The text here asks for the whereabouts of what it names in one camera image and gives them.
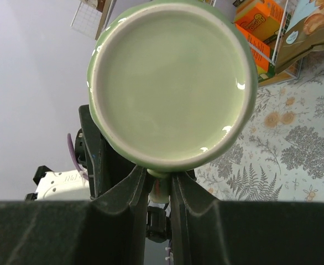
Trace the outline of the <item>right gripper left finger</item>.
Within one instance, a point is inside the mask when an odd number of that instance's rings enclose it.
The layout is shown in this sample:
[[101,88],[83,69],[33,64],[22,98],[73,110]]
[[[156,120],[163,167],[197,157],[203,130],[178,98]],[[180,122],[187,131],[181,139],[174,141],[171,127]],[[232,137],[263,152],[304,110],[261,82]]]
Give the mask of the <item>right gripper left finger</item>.
[[0,264],[143,264],[147,172],[93,201],[0,202]]

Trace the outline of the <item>green mug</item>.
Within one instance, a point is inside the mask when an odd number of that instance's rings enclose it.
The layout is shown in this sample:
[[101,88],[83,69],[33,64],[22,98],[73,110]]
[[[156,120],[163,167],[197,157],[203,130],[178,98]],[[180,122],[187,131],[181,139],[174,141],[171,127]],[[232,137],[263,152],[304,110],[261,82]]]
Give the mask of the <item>green mug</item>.
[[250,116],[258,82],[148,85],[119,70],[87,70],[92,119],[113,149],[155,177],[150,199],[167,203],[168,178],[224,154]]

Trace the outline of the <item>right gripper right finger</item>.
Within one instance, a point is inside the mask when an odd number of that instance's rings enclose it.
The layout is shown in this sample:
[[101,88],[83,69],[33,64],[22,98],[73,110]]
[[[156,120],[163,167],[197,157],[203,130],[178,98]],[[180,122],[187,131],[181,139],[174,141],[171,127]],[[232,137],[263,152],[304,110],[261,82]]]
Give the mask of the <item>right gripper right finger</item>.
[[324,203],[221,201],[171,176],[175,264],[324,264]]

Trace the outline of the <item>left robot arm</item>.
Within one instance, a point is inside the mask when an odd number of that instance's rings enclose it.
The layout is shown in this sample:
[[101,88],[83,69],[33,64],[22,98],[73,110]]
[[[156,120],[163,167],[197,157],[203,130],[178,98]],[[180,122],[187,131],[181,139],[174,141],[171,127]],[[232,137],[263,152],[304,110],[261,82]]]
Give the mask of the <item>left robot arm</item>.
[[164,242],[171,236],[165,208],[148,205],[153,178],[147,169],[119,155],[94,124],[88,105],[79,107],[81,127],[67,137],[75,169],[55,172],[38,167],[31,200],[91,200],[85,229],[109,242],[144,237]]

